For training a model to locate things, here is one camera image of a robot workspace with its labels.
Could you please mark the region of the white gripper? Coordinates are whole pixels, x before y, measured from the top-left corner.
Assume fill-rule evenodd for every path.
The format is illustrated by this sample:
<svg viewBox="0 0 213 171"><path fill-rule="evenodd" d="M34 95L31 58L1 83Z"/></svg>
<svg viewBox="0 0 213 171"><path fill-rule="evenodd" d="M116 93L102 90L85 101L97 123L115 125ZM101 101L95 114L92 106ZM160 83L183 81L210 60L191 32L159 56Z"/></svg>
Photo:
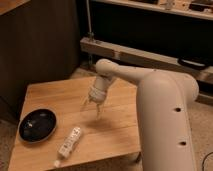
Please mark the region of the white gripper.
<svg viewBox="0 0 213 171"><path fill-rule="evenodd" d="M104 101L107 97L107 88L106 87L99 87L96 85L92 85L90 87L88 97L86 97L83 101L83 104L81 106L80 111L84 111L85 107L91 102L97 103L96 109L97 109L97 115L96 119L99 119L103 110L104 110Z"/></svg>

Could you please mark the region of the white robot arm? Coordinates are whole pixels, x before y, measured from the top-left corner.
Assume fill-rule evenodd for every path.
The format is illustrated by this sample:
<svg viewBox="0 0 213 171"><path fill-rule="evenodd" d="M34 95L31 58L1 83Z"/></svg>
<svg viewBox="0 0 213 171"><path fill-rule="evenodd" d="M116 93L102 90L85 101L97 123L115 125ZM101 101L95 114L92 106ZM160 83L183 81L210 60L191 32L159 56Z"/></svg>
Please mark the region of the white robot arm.
<svg viewBox="0 0 213 171"><path fill-rule="evenodd" d="M181 72L119 65L100 59L87 99L105 102L108 89L120 78L136 86L136 110L143 171L197 171L187 112L199 86Z"/></svg>

